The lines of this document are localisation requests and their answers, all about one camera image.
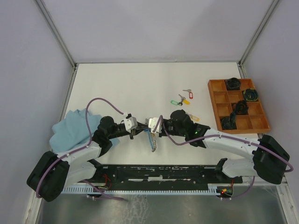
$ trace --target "gray floor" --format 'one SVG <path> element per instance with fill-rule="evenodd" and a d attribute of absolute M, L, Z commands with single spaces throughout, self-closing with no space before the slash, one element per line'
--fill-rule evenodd
<path fill-rule="evenodd" d="M 235 187 L 235 195 L 245 187 Z M 43 202 L 39 224 L 283 224 L 275 187 L 254 187 L 235 201 L 215 196 L 121 195 L 125 201 L 92 201 L 83 195 L 60 195 Z"/>

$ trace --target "table surface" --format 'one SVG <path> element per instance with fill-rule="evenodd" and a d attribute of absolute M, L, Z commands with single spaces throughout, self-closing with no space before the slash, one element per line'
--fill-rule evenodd
<path fill-rule="evenodd" d="M 161 114 L 167 119 L 173 111 L 184 109 L 199 117 L 199 123 L 217 129 L 207 84 L 210 79 L 232 77 L 240 78 L 236 63 L 80 64 L 66 111 L 84 109 L 91 99 L 101 97 L 142 123 L 145 118 Z M 188 98 L 183 89 L 192 89 L 190 105 L 171 104 L 171 100 L 180 100 L 178 94 Z M 122 115 L 103 101 L 94 101 L 89 111 L 112 116 L 116 123 L 123 120 Z M 257 138 L 257 134 L 240 136 Z M 176 142 L 184 141 L 182 137 L 173 138 Z M 167 137 L 157 138 L 153 153 L 147 133 L 135 136 L 134 140 L 129 136 L 119 140 L 118 145 L 97 160 L 102 164 L 215 165 L 221 158 L 241 158 L 217 149 L 176 146 Z"/>

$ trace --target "wooden tray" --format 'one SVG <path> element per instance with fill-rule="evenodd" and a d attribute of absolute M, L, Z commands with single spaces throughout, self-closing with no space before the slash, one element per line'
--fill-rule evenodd
<path fill-rule="evenodd" d="M 256 102 L 247 102 L 247 115 L 236 116 L 237 129 L 223 130 L 220 119 L 227 117 L 233 111 L 232 105 L 243 100 L 243 92 L 248 88 L 254 88 L 250 78 L 239 79 L 240 90 L 228 91 L 225 79 L 210 80 L 208 83 L 217 129 L 229 134 L 266 133 L 270 131 L 269 122 L 263 110 L 260 99 Z"/>

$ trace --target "light blue towel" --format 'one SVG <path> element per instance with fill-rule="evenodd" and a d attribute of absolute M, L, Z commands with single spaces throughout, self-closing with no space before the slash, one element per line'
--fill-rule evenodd
<path fill-rule="evenodd" d="M 85 121 L 85 111 L 69 111 L 65 119 L 52 127 L 54 135 L 50 139 L 50 145 L 54 153 L 66 152 L 76 146 L 82 145 L 89 140 L 89 133 Z M 100 115 L 91 115 L 88 112 L 88 124 L 92 134 L 98 129 Z M 119 143 L 118 139 L 112 139 L 113 146 Z"/>

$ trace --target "white wall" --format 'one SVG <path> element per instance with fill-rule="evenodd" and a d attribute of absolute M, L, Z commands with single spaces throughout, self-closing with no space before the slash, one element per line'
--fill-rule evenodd
<path fill-rule="evenodd" d="M 294 172 L 286 175 L 299 208 L 299 1 L 283 0 L 248 62 L 272 126 L 270 134 L 290 154 Z"/>
<path fill-rule="evenodd" d="M 49 150 L 71 66 L 32 0 L 0 7 L 0 222 L 22 222 L 27 177 Z"/>
<path fill-rule="evenodd" d="M 239 61 L 272 0 L 44 0 L 76 62 Z"/>

